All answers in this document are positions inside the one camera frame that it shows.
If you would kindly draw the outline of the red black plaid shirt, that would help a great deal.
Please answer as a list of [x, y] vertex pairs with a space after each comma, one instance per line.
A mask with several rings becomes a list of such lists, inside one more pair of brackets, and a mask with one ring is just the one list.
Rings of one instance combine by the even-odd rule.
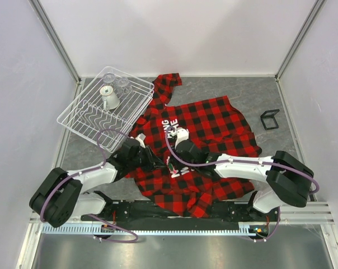
[[[243, 157], [261, 154], [250, 125], [227, 96], [168, 106], [175, 88], [182, 84], [180, 75], [159, 75], [153, 84], [153, 99], [130, 135], [144, 134], [145, 144], [165, 163], [171, 158], [165, 143], [168, 127], [188, 130], [189, 138], [204, 152]], [[149, 172], [138, 168], [128, 177], [134, 179], [143, 196], [180, 216], [208, 217], [212, 203], [241, 198], [254, 190], [247, 179], [212, 179], [187, 166], [177, 173], [167, 166]]]

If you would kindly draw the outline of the pink flower pom-pom brooch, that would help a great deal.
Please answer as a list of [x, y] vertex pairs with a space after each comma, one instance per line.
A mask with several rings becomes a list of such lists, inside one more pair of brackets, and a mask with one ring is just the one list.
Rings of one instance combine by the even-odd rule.
[[178, 170], [176, 170], [176, 168], [174, 167], [174, 165], [170, 161], [170, 157], [168, 157], [166, 164], [167, 164], [167, 167], [168, 167], [171, 174], [176, 174], [178, 172]]

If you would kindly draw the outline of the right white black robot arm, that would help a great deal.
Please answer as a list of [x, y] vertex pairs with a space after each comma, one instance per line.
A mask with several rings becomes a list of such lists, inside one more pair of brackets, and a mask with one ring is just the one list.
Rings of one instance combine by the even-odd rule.
[[238, 157], [202, 152], [191, 140], [182, 140], [168, 149], [176, 161], [205, 177], [265, 183], [266, 187], [255, 191], [246, 206], [246, 214], [251, 220], [260, 220], [283, 205], [303, 208], [308, 197], [320, 188], [313, 172], [284, 151], [268, 157]]

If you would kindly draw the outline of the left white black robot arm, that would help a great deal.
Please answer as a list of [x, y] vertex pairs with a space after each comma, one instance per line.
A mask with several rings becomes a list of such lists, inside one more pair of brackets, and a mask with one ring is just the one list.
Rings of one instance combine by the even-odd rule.
[[96, 194], [91, 205], [84, 207], [89, 199], [80, 196], [98, 185], [116, 182], [137, 168], [152, 172], [164, 167], [165, 162], [149, 146], [137, 138], [128, 138], [121, 148], [98, 165], [76, 171], [52, 169], [30, 198], [29, 206], [43, 222], [54, 228], [62, 226], [75, 213], [93, 213], [100, 220], [108, 220], [113, 207], [106, 199]]

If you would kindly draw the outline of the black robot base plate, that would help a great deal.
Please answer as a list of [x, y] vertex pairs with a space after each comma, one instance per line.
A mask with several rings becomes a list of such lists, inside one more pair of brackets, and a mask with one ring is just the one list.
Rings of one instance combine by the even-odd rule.
[[268, 214], [249, 214], [246, 203], [231, 201], [215, 202], [209, 206], [208, 217], [190, 217], [187, 213], [180, 216], [170, 210], [161, 208], [150, 201], [112, 200], [96, 215], [106, 221], [115, 221], [116, 225], [134, 230], [159, 229], [199, 229], [204, 228], [237, 228], [240, 222], [275, 222], [278, 209]]

